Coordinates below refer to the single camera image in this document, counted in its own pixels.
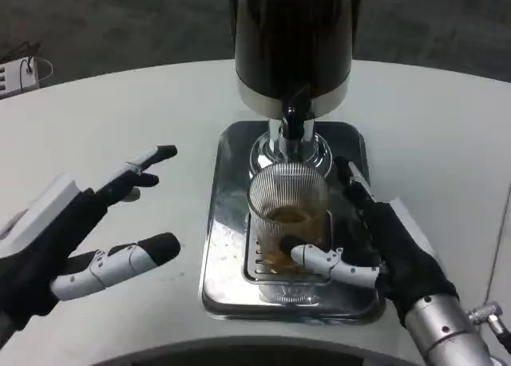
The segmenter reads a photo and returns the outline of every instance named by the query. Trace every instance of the robotic arm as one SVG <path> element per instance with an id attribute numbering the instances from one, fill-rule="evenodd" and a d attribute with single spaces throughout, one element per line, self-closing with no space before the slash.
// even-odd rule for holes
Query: robotic arm
<path id="1" fill-rule="evenodd" d="M 66 174 L 0 229 L 0 347 L 34 315 L 49 314 L 60 300 L 101 291 L 170 261 L 180 251 L 171 233 L 68 258 L 119 201 L 135 201 L 140 187 L 158 184 L 144 173 L 177 154 L 158 146 L 125 163 L 99 190 L 81 191 Z"/>
<path id="2" fill-rule="evenodd" d="M 325 253 L 296 237 L 285 237 L 280 248 L 306 269 L 332 280 L 365 288 L 380 288 L 394 303 L 399 320 L 427 364 L 434 366 L 493 366 L 494 360 L 474 325 L 489 322 L 499 341 L 511 351 L 511 336 L 489 304 L 469 315 L 461 309 L 454 285 L 442 271 L 436 253 L 399 200 L 378 202 L 355 164 L 335 159 L 345 196 L 382 258 L 379 268 L 349 265 L 343 251 Z"/>

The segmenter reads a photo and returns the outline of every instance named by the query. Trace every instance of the round table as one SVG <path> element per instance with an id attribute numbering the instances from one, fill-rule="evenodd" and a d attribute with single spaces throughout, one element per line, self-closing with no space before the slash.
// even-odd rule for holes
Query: round table
<path id="1" fill-rule="evenodd" d="M 376 195 L 402 198 L 466 308 L 485 299 L 497 250 L 511 180 L 509 103 L 511 85 L 504 82 L 355 61 L 342 108 L 322 118 L 359 129 Z M 183 247 L 158 269 L 33 318 L 0 352 L 0 364 L 85 365 L 188 341 L 268 333 L 419 362 L 391 304 L 363 326 L 232 322 L 204 311 L 197 291 L 216 145 L 228 125 L 251 119 L 263 118 L 239 99 L 232 61 L 107 74 L 0 101 L 0 221 L 62 171 L 83 189 L 94 187 L 124 160 L 175 144 L 179 154 L 151 168 L 160 184 L 135 203 L 111 208 L 77 252 L 164 231 Z M 490 296 L 511 308 L 505 241 Z"/>

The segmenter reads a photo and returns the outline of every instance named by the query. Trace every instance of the black glove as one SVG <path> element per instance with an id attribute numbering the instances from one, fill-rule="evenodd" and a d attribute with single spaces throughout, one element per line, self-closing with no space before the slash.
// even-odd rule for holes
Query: black glove
<path id="1" fill-rule="evenodd" d="M 359 182 L 350 181 L 353 173 L 345 158 L 337 157 L 335 165 L 345 197 L 357 209 L 374 248 L 386 263 L 388 273 L 380 274 L 378 286 L 393 301 L 403 326 L 405 315 L 421 298 L 434 294 L 459 298 L 438 262 L 415 243 L 392 206 L 374 201 Z"/>

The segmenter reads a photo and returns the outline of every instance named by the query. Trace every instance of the metal base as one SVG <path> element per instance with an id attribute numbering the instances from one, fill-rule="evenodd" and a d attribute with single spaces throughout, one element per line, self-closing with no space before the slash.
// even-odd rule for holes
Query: metal base
<path id="1" fill-rule="evenodd" d="M 218 317 L 235 320 L 376 319 L 384 299 L 374 290 L 314 274 L 272 274 L 259 261 L 257 243 L 248 228 L 247 190 L 250 152 L 266 131 L 264 121 L 241 121 L 220 138 L 200 282 L 204 307 Z M 327 141 L 333 157 L 343 155 L 367 174 L 363 139 L 355 128 L 341 122 L 316 122 L 315 131 Z M 338 248 L 346 247 L 347 239 L 338 227 L 358 220 L 333 172 L 327 177 L 331 207 L 326 234 L 329 245 Z"/>

